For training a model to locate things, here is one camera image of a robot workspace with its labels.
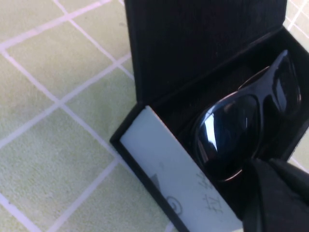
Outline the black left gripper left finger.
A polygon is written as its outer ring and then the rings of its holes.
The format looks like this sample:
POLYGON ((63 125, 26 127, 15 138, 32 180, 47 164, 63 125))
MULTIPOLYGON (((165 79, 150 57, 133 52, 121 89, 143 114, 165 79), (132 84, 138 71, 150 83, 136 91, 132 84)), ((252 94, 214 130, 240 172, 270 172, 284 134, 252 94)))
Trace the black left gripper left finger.
POLYGON ((295 193, 271 167, 253 159, 244 166, 250 190, 242 224, 245 232, 307 232, 309 201, 295 193))

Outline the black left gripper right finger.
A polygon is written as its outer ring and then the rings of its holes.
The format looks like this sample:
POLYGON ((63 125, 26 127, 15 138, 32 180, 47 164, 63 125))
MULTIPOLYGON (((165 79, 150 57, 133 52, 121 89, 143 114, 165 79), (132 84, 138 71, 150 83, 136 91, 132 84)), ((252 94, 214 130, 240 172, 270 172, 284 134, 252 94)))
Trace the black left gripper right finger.
POLYGON ((309 200, 309 174, 280 159, 271 159, 271 167, 303 201, 309 200))

